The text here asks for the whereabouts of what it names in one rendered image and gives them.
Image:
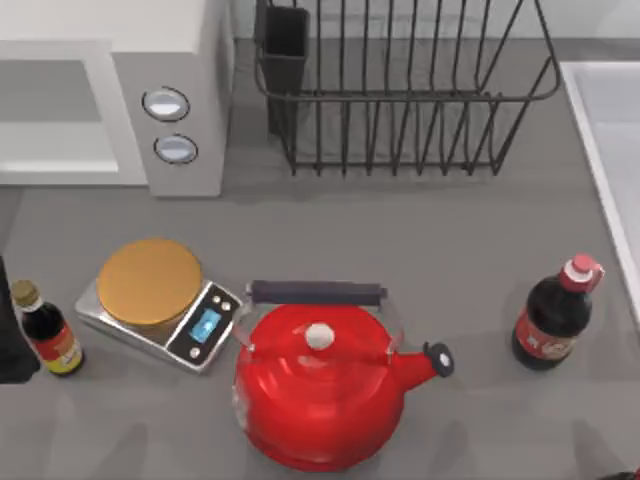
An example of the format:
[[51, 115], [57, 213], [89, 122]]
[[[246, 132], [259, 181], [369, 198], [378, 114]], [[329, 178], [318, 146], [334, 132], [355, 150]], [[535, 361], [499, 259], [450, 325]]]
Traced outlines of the red kettle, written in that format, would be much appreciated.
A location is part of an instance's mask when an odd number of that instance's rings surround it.
[[375, 455], [399, 424], [408, 391], [451, 376], [447, 345], [402, 353], [370, 308], [376, 283], [254, 280], [252, 304], [269, 304], [241, 343], [231, 402], [250, 443], [303, 472], [346, 470]]

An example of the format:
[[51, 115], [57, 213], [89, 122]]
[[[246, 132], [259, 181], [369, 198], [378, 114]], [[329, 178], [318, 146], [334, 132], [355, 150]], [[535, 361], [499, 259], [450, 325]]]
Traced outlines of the round microwave knob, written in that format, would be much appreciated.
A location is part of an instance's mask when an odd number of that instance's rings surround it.
[[157, 138], [153, 143], [153, 150], [160, 160], [177, 165], [189, 164], [199, 154], [197, 144], [188, 136], [181, 134]]
[[187, 96], [181, 91], [163, 86], [156, 90], [146, 91], [141, 99], [144, 111], [160, 122], [178, 122], [190, 111]]

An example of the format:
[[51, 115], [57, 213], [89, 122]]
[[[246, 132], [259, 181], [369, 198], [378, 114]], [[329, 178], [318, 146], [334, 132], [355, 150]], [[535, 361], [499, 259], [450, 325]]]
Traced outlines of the silver kitchen scale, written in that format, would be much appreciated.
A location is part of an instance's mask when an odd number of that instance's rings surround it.
[[195, 374], [212, 363], [242, 310], [189, 247], [163, 237], [120, 247], [75, 303], [92, 328]]

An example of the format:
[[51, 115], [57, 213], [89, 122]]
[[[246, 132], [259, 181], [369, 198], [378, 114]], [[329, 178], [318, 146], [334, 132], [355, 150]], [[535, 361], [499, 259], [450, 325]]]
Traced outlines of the black cutlery holder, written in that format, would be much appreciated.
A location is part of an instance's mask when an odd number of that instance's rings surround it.
[[254, 42], [267, 98], [268, 129], [291, 136], [308, 58], [310, 12], [256, 0]]

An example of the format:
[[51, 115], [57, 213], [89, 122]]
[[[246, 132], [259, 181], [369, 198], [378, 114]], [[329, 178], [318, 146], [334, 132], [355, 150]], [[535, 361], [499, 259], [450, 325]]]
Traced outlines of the pale microwave oven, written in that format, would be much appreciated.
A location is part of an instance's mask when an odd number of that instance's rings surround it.
[[[230, 0], [0, 0], [0, 185], [217, 196], [234, 60]], [[189, 100], [178, 122], [142, 107], [163, 86]], [[193, 162], [155, 155], [172, 134], [197, 144]]]

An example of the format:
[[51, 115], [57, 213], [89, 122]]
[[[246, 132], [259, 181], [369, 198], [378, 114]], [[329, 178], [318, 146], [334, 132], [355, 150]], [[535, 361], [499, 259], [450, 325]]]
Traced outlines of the dark cola bottle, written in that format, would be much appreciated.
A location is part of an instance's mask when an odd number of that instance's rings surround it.
[[592, 292], [604, 275], [591, 255], [577, 253], [530, 289], [511, 336], [512, 352], [522, 365], [547, 371], [571, 354], [590, 323]]

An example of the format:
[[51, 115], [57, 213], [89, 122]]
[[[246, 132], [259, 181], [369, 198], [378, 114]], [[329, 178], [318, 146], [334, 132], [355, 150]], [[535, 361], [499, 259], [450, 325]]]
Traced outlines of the small dark sauce bottle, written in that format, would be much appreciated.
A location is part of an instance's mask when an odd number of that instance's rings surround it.
[[11, 295], [21, 310], [22, 330], [46, 369], [57, 376], [76, 372], [85, 355], [60, 309], [45, 301], [30, 280], [15, 281]]

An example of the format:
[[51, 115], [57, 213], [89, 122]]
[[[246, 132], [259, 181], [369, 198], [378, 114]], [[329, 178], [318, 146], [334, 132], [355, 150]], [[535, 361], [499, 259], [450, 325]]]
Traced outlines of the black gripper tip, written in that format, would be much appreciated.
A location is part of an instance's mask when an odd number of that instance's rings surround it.
[[40, 361], [20, 329], [0, 255], [0, 385], [24, 384], [40, 370]]

